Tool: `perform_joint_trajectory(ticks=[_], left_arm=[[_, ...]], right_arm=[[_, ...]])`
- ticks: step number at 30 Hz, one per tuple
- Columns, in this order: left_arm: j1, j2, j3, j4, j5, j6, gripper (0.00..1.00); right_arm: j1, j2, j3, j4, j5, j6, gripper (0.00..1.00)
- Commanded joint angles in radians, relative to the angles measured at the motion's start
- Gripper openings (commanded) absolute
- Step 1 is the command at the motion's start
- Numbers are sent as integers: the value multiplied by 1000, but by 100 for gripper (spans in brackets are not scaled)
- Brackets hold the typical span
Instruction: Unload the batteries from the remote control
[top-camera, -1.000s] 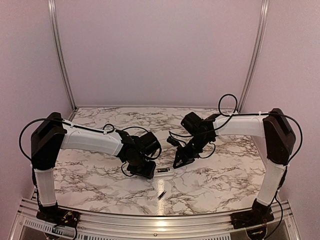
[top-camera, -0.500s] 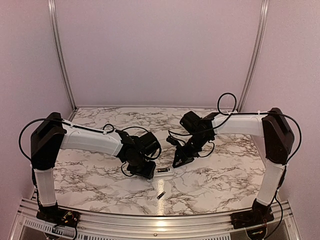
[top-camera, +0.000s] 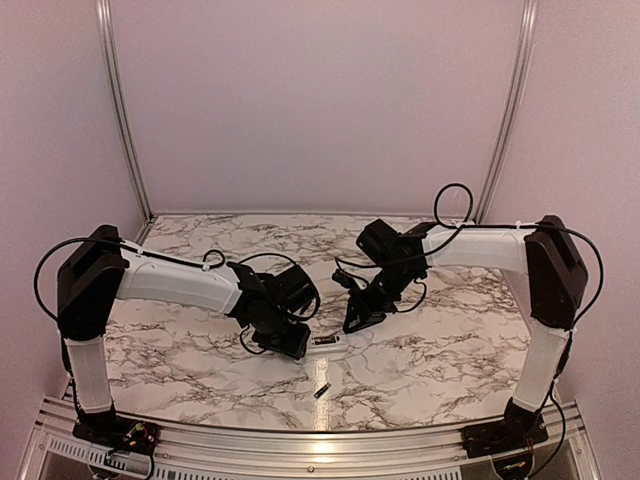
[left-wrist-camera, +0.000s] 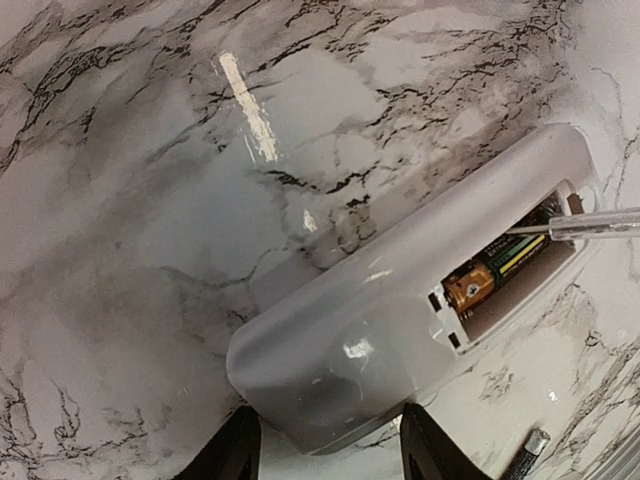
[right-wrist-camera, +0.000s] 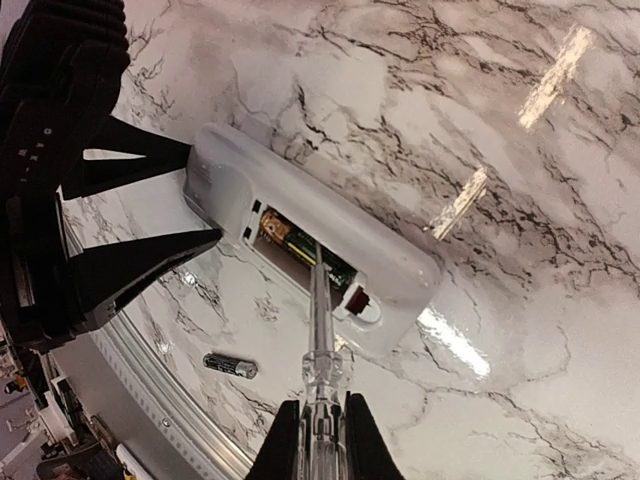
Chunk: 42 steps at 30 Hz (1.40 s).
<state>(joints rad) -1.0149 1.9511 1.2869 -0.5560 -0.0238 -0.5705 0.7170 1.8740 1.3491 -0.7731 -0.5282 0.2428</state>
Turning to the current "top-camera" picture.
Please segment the white remote control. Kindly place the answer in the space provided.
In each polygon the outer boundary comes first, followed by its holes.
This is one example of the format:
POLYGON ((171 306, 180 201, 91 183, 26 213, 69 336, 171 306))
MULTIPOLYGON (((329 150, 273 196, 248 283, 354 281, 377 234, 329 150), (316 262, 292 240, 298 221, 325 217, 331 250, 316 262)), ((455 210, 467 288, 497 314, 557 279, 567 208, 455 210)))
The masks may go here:
POLYGON ((308 341, 306 355, 333 355, 346 352, 348 348, 349 344, 343 334, 313 336, 308 341))

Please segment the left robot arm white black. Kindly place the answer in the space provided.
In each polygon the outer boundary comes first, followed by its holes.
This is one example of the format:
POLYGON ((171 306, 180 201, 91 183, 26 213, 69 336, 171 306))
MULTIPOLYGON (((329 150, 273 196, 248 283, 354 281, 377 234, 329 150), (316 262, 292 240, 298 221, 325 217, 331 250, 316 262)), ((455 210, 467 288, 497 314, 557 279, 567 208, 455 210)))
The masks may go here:
POLYGON ((126 436, 117 400, 193 425, 329 428, 319 380, 293 370, 320 305, 300 265, 270 274, 217 251, 184 259, 125 240, 112 225, 64 247, 47 315, 79 419, 102 443, 126 436))

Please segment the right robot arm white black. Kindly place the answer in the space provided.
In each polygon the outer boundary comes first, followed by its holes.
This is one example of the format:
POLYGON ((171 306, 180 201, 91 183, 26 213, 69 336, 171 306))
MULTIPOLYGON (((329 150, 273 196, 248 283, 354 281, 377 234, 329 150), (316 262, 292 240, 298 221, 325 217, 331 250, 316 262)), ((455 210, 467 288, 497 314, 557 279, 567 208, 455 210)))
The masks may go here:
POLYGON ((328 426, 397 429, 502 414, 533 350, 528 304, 510 289, 519 279, 478 266, 432 269, 426 295, 412 286, 401 314, 351 335, 328 426))

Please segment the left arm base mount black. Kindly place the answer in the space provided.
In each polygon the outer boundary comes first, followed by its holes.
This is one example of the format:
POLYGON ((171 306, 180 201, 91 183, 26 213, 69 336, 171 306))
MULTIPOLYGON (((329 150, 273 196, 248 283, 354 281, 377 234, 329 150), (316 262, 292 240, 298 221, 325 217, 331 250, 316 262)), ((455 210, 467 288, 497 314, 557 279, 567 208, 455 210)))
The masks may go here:
POLYGON ((132 452, 150 456, 154 453, 159 425, 149 421, 133 420, 119 415, 98 415, 79 419, 73 436, 108 447, 113 452, 132 452))

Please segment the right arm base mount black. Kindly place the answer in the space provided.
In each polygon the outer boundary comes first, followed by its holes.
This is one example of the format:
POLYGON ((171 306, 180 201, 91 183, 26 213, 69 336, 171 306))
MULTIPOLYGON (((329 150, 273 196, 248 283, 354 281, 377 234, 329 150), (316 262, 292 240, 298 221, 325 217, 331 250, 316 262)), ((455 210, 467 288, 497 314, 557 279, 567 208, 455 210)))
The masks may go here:
POLYGON ((461 435, 468 458, 526 449, 549 439, 546 426, 540 419, 528 431, 517 422, 502 419, 465 426, 461 435))

